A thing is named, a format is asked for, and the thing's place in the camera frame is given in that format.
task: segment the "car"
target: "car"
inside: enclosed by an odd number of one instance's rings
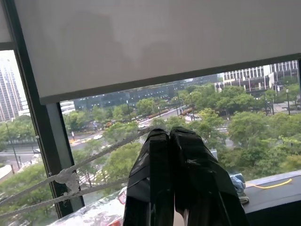
[[[99,140],[99,139],[102,138],[102,137],[103,137],[102,135],[98,134],[98,135],[94,136],[93,139],[94,139],[94,140]]]

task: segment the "green tree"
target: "green tree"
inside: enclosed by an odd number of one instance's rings
[[[100,124],[104,124],[106,121],[105,110],[100,107],[94,106],[92,110],[92,116],[95,121],[98,121]]]
[[[268,120],[263,113],[236,113],[229,125],[230,139],[238,146],[247,147],[250,138],[265,138]]]
[[[141,147],[142,144],[140,143],[130,143],[113,151],[103,167],[103,170],[106,172],[105,177],[97,177],[97,182],[102,182],[104,178],[106,178],[107,182],[110,182],[128,177],[140,153]],[[121,187],[122,185],[105,189],[104,193],[111,194]]]
[[[301,170],[301,155],[287,156],[280,167],[284,172]]]
[[[164,121],[164,119],[161,119],[161,118],[154,118],[152,121],[151,121],[151,125],[152,126],[159,126],[159,127],[166,127],[166,123]]]
[[[119,107],[119,106],[114,107],[113,119],[115,119],[117,121],[121,121],[123,119],[123,112],[122,112],[121,107]]]
[[[90,140],[87,142],[83,149],[76,150],[72,152],[74,162],[79,163],[95,153],[99,153],[102,150],[102,142],[100,140]],[[79,178],[84,177],[85,181],[89,183],[89,186],[93,186],[93,182],[96,178],[97,173],[99,173],[102,165],[105,164],[106,156],[98,158],[90,163],[85,164],[77,170]]]
[[[196,85],[191,85],[185,88],[185,90],[189,93],[193,92],[198,86]]]
[[[289,100],[293,100],[295,102],[295,105],[297,106],[297,100],[298,97],[300,96],[300,85],[292,84],[287,88],[288,88]]]
[[[90,122],[90,114],[87,111],[73,111],[64,117],[66,128],[70,131],[80,131]]]
[[[224,149],[226,137],[216,129],[223,124],[223,119],[211,108],[205,108],[199,114],[202,120],[192,121],[189,128],[201,136],[209,149]]]
[[[166,127],[168,130],[171,130],[172,127],[176,127],[176,126],[186,127],[187,124],[185,123],[185,119],[177,116],[172,116],[167,119]]]
[[[107,141],[116,143],[125,139],[127,136],[136,133],[137,130],[138,126],[136,122],[131,122],[129,124],[117,122],[107,128],[104,131],[103,136]]]
[[[219,93],[216,107],[221,111],[225,111],[227,115],[230,115],[235,111],[247,111],[254,104],[254,98],[247,94],[242,87],[226,86]]]
[[[105,108],[105,117],[106,117],[106,119],[110,120],[111,118],[113,118],[113,111],[114,111],[113,107]]]
[[[269,119],[269,132],[273,138],[292,137],[301,130],[301,114],[277,113]]]
[[[152,98],[139,100],[136,104],[138,114],[147,116],[153,113],[153,109],[155,108],[155,102]]]
[[[272,89],[269,89],[267,91],[264,92],[265,97],[267,99],[267,101],[273,103],[273,101],[275,101],[276,99],[276,92]]]
[[[45,167],[43,164],[35,164],[30,167],[25,168],[22,172],[18,172],[12,177],[3,181],[0,185],[0,192],[4,193],[6,197],[21,192],[38,182],[46,179]],[[0,208],[0,213],[7,213],[11,211],[18,210],[24,206],[30,206],[38,204],[40,202],[52,199],[52,194],[49,186],[40,187],[29,194],[25,194],[18,200],[6,204]],[[49,205],[46,207],[39,208],[35,211],[30,211],[22,214],[22,220],[28,220],[32,225],[34,222],[38,225],[40,221],[48,218],[52,212],[55,211],[54,206]]]
[[[129,106],[127,107],[127,104],[122,104],[122,105],[119,105],[119,107],[121,108],[122,110],[122,114],[127,117],[128,116],[128,112],[132,113],[133,112],[133,107]]]

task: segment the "window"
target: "window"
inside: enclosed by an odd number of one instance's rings
[[[79,162],[124,139],[127,135],[135,133],[138,128],[157,124],[166,125],[170,129],[172,126],[182,125],[193,128],[200,134],[210,150],[217,150],[220,164],[229,173],[242,173],[246,181],[259,178],[264,181],[268,176],[301,170],[301,165],[293,164],[301,160],[301,125],[295,123],[301,119],[300,103],[298,102],[299,84],[297,80],[291,79],[287,85],[290,112],[292,113],[288,115],[286,88],[280,88],[276,95],[273,91],[274,84],[270,88],[267,77],[266,83],[263,81],[264,70],[269,71],[270,68],[275,67],[265,65],[255,70],[252,68],[251,71],[247,69],[236,72],[237,76],[244,75],[246,78],[253,79],[241,81],[240,88],[238,88],[240,90],[234,88],[234,86],[239,86],[238,82],[232,82],[232,86],[230,83],[226,83],[225,87],[221,86],[222,91],[217,92],[216,95],[209,95],[215,92],[214,83],[190,85],[188,81],[183,80],[181,81],[183,87],[177,90],[180,103],[173,98],[176,96],[176,92],[167,92],[160,98],[146,95],[151,87],[144,87],[143,90],[141,88],[125,90],[123,92],[124,100],[128,100],[128,105],[126,102],[120,103],[116,93],[107,94],[110,96],[110,106],[97,104],[90,110],[78,109],[64,116],[73,158],[75,162]],[[224,79],[234,78],[234,73],[225,73]],[[291,78],[288,73],[284,75],[287,79]],[[217,75],[203,78],[207,81],[214,81],[215,76]],[[160,84],[161,87],[166,86],[166,89],[168,89],[168,85],[170,83]],[[138,97],[141,97],[136,103],[130,101],[131,92],[135,92]],[[244,101],[239,99],[240,95],[243,95]],[[235,104],[220,104],[217,107],[217,103],[222,97]],[[201,117],[202,120],[192,123],[189,115],[178,117],[177,110],[179,111],[179,108],[175,109],[175,103],[180,104],[182,108],[186,105],[184,110],[188,110],[189,114],[192,113],[191,104],[193,104],[195,115]],[[150,115],[155,117],[145,120]],[[207,123],[212,124],[210,129],[202,130],[202,126]],[[81,187],[84,189],[126,177],[142,144],[143,140],[140,139],[96,160],[87,168],[79,169]],[[122,185],[84,195],[85,204],[97,202],[102,197],[120,189],[122,189]],[[257,196],[250,188],[247,188],[245,193],[253,202],[262,201],[256,200]],[[270,195],[277,199],[280,194],[271,193]]]
[[[7,80],[7,84],[15,87],[16,92],[10,91],[9,95],[9,89],[4,89],[4,94],[0,92],[0,98],[5,99],[7,103],[7,105],[2,101],[0,103],[5,117],[0,117],[0,130],[2,131],[2,139],[0,141],[1,200],[47,178],[45,167],[39,154],[40,149],[35,137],[30,113],[29,111],[24,112],[25,109],[28,109],[27,102],[22,101],[22,104],[24,104],[23,111],[17,111],[14,102],[9,104],[8,96],[11,96],[11,101],[18,100],[21,103],[21,99],[26,100],[15,55],[12,50],[0,52],[1,78],[3,78],[4,69],[13,72],[8,74],[8,77],[11,79]],[[49,185],[46,185],[35,192],[25,195],[17,202],[11,202],[0,207],[0,214],[49,199],[52,199],[52,194]],[[56,220],[57,213],[55,207],[54,205],[49,205],[36,211],[0,220],[0,225],[47,225]]]

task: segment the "office building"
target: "office building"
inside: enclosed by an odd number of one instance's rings
[[[0,121],[14,119],[22,109],[12,63],[0,58]]]
[[[30,116],[30,112],[29,112],[28,103],[27,103],[26,98],[24,98],[24,97],[21,98],[21,104],[22,104],[23,110],[18,112],[19,116],[21,116],[21,115]],[[75,106],[74,106],[73,101],[69,101],[69,100],[62,101],[60,103],[60,105],[61,105],[62,114],[70,114],[70,112],[75,111]]]
[[[275,86],[279,86],[285,77],[298,78],[298,62],[289,61],[225,72],[220,73],[220,76],[223,81],[214,84],[217,91],[221,91],[225,86],[241,86],[247,92],[261,92],[275,89]]]

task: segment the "roller blind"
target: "roller blind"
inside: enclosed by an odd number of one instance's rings
[[[301,52],[297,0],[16,0],[16,6],[39,96],[47,101]]]

